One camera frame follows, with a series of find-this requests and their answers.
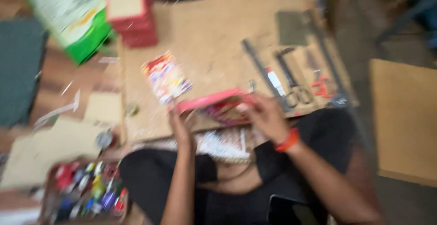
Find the craft supplies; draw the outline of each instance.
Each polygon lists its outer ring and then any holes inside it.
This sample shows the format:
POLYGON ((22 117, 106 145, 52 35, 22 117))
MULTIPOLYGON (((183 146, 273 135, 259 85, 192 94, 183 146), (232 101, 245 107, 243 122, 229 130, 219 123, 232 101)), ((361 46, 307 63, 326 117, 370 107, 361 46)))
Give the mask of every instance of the craft supplies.
POLYGON ((170 51, 143 64, 141 73, 149 81, 153 93, 162 104, 167 104, 192 88, 191 81, 182 73, 170 51))
POLYGON ((106 0, 106 3, 106 20, 122 36, 125 45, 156 45, 152 0, 106 0))
POLYGON ((176 105, 176 109, 180 113, 196 110, 229 126, 249 123, 247 115, 236 109, 242 103, 252 104, 252 100, 246 92, 234 88, 198 99, 183 100, 176 105))
POLYGON ((122 222, 127 208, 127 190, 119 177, 118 163, 74 161, 53 167, 41 210, 43 221, 81 224, 81 219, 95 218, 122 222), (66 192, 65 185, 72 190, 66 192))

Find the black pants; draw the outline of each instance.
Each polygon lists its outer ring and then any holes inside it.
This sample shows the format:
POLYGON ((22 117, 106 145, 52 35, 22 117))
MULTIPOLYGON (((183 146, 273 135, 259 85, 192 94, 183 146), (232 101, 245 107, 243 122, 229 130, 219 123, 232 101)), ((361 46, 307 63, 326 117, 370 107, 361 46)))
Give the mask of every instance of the black pants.
MULTIPOLYGON (((339 172, 346 172, 354 126, 344 110, 315 111, 301 118, 297 127, 303 142, 339 172)), ((244 195, 218 194, 196 188, 196 224, 266 224, 269 199, 273 194, 310 206, 320 205, 287 155, 276 152, 271 142, 256 147, 255 154, 263 185, 244 195)), ((127 155, 120 164, 129 197, 156 225, 161 222, 164 212, 176 156, 172 151, 143 149, 127 155)), ((198 155, 195 161, 196 182, 216 180, 216 165, 208 155, 198 155)))

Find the hand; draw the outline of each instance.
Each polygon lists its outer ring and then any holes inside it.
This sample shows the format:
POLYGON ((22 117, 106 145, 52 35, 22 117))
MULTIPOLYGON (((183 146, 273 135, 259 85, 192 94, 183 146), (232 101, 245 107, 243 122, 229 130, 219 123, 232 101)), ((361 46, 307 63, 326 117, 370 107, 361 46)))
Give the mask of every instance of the hand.
POLYGON ((195 144, 191 138, 190 125, 185 123, 185 119, 189 113, 179 115, 175 110, 169 112, 169 123, 173 131, 173 136, 178 144, 178 150, 191 149, 195 150, 195 144))
POLYGON ((250 98, 254 105, 240 104, 237 109, 247 113, 252 123, 276 144, 285 141, 290 129, 276 100, 256 93, 250 98))

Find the wristband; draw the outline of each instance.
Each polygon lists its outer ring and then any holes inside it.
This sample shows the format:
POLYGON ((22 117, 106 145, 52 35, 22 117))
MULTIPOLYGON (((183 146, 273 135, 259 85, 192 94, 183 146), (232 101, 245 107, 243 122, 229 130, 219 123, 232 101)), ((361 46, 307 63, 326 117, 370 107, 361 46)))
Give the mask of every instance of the wristband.
POLYGON ((285 141, 275 146, 275 150, 278 152, 285 152, 292 145, 294 145, 298 140, 299 140, 299 130, 298 128, 292 128, 290 129, 290 133, 288 137, 285 139, 285 141))

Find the person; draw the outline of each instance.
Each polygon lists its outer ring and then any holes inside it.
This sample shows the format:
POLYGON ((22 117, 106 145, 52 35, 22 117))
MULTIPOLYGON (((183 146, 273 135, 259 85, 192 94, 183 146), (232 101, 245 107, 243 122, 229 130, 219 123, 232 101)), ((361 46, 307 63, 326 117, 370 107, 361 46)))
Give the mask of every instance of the person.
MULTIPOLYGON (((153 224, 268 224, 272 195, 308 206, 315 224, 326 224, 327 213, 342 224, 385 224, 342 175, 354 134, 344 110, 317 110, 290 130, 274 99, 250 96, 254 104, 238 109, 269 140, 254 149, 255 163, 234 176, 229 166, 195 154, 196 142, 175 111, 169 120, 177 153, 142 149, 123 158, 120 175, 129 197, 153 224)), ((295 224, 306 224, 297 216, 295 224)))

